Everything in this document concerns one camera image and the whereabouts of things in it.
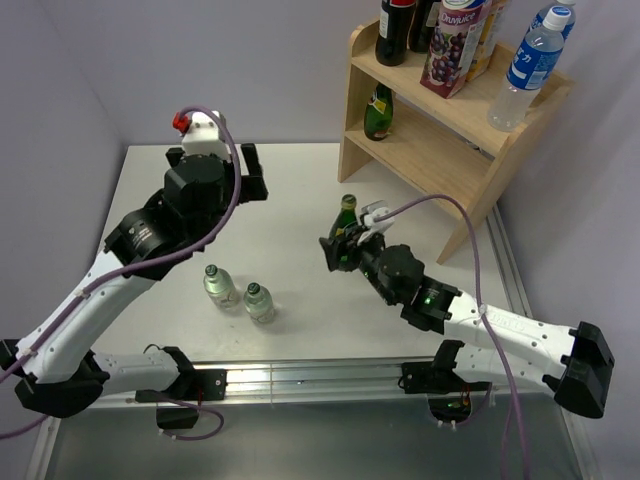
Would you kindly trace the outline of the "green glass bottle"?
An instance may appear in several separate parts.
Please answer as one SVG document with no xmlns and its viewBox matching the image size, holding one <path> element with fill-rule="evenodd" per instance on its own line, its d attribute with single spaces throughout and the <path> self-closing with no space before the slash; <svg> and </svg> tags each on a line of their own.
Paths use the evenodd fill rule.
<svg viewBox="0 0 640 480">
<path fill-rule="evenodd" d="M 345 194 L 342 197 L 341 209 L 330 229 L 329 238 L 339 235 L 347 237 L 349 231 L 358 226 L 356 206 L 357 199 L 353 194 Z"/>
<path fill-rule="evenodd" d="M 364 134 L 372 141 L 381 141 L 389 134 L 393 120 L 393 92 L 378 83 L 370 97 L 364 115 Z"/>
</svg>

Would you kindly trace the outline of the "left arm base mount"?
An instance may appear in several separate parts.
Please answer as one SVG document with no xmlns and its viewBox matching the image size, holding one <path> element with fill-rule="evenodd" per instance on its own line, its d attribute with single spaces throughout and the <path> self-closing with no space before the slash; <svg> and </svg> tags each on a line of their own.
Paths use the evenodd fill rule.
<svg viewBox="0 0 640 480">
<path fill-rule="evenodd" d="M 156 404 L 156 425 L 161 434 L 180 441 L 198 441 L 217 435 L 224 427 L 224 416 L 207 406 L 206 402 L 223 400 L 226 387 L 225 369 L 196 369 L 178 387 L 162 392 L 136 391 L 134 401 L 138 404 Z M 215 429 L 207 434 L 186 435 L 185 432 L 193 429 L 205 415 L 218 420 Z"/>
</svg>

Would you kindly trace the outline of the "clear glass bottle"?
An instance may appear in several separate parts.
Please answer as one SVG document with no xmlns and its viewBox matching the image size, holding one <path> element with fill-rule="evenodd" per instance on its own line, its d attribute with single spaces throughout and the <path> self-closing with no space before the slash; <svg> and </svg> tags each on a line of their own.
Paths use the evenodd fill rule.
<svg viewBox="0 0 640 480">
<path fill-rule="evenodd" d="M 215 264 L 205 267 L 204 289 L 212 302 L 220 309 L 232 309 L 238 305 L 239 294 L 230 274 Z"/>
<path fill-rule="evenodd" d="M 274 320 L 275 306 L 270 291 L 257 282 L 248 284 L 243 296 L 245 309 L 250 318 L 258 324 L 268 324 Z"/>
</svg>

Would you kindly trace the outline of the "cola glass bottle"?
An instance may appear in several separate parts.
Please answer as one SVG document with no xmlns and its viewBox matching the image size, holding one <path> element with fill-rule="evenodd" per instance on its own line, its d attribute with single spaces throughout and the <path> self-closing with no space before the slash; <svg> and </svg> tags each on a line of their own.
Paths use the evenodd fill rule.
<svg viewBox="0 0 640 480">
<path fill-rule="evenodd" d="M 404 61 L 416 3 L 416 0 L 381 2 L 375 55 L 382 65 L 398 66 Z"/>
<path fill-rule="evenodd" d="M 438 22 L 441 2 L 417 0 L 416 9 L 408 34 L 408 47 L 416 53 L 429 51 L 432 35 Z"/>
</svg>

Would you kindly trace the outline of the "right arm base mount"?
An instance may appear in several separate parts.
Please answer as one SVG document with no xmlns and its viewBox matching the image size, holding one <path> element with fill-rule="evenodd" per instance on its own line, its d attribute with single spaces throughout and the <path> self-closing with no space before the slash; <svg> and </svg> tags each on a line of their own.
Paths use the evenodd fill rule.
<svg viewBox="0 0 640 480">
<path fill-rule="evenodd" d="M 452 399 L 427 400 L 429 412 L 437 421 L 459 423 L 472 413 L 470 385 L 452 372 L 436 369 L 431 361 L 403 363 L 397 386 L 405 394 L 453 394 Z"/>
</svg>

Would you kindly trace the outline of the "orange juice carton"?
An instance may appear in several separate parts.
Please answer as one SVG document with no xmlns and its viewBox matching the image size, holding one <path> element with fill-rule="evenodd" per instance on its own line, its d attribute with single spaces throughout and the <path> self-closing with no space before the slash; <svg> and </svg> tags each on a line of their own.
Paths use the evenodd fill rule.
<svg viewBox="0 0 640 480">
<path fill-rule="evenodd" d="M 511 4 L 511 0 L 493 0 L 491 9 L 486 17 L 466 81 L 471 82 L 482 75 L 489 66 L 497 42 L 497 34 L 504 22 L 504 15 Z"/>
</svg>

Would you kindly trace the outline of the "purple juice carton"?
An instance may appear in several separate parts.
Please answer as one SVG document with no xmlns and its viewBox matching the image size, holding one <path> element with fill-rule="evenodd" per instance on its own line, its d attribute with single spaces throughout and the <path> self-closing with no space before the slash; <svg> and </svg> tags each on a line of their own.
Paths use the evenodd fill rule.
<svg viewBox="0 0 640 480">
<path fill-rule="evenodd" d="M 465 84 L 492 0 L 441 1 L 420 83 L 444 99 Z"/>
</svg>

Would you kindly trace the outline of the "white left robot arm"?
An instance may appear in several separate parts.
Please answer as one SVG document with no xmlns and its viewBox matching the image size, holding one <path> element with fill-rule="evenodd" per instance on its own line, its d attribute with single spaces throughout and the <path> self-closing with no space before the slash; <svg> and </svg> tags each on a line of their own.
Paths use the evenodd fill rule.
<svg viewBox="0 0 640 480">
<path fill-rule="evenodd" d="M 132 302 L 212 243 L 237 205 L 264 201 L 268 190 L 252 143 L 230 160 L 181 147 L 166 158 L 162 188 L 105 238 L 76 289 L 31 334 L 2 340 L 2 375 L 18 376 L 25 409 L 63 419 L 105 396 L 142 391 L 165 401 L 193 391 L 196 370 L 177 347 L 134 355 L 91 348 Z"/>
</svg>

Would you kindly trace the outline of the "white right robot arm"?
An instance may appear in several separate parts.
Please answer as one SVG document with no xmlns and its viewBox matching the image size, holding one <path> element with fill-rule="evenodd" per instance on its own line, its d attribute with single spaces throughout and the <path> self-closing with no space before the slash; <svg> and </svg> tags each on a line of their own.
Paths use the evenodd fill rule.
<svg viewBox="0 0 640 480">
<path fill-rule="evenodd" d="M 550 395 L 582 417 L 603 417 L 615 366 L 602 330 L 544 323 L 495 306 L 424 273 L 405 244 L 356 227 L 319 244 L 331 271 L 360 271 L 384 302 L 412 327 L 444 340 L 423 373 L 424 392 L 507 384 Z"/>
</svg>

